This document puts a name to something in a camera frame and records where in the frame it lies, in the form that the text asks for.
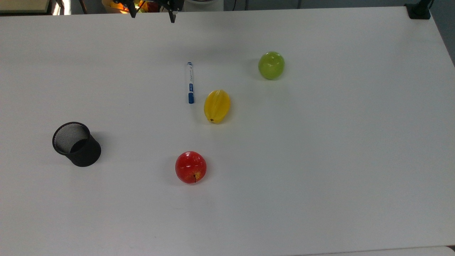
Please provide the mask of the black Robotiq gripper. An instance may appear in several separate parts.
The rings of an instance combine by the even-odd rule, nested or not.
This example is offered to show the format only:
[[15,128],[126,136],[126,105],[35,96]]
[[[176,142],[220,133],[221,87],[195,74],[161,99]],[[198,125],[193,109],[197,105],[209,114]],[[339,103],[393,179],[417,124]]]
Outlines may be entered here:
[[[168,10],[169,18],[172,24],[175,23],[177,13],[181,10],[181,5],[184,4],[184,0],[147,0],[151,2],[156,2],[159,5],[168,5],[166,8]],[[126,8],[128,9],[130,16],[132,18],[136,17],[137,9],[135,8],[135,3],[138,3],[139,0],[114,0],[115,3],[126,3]]]

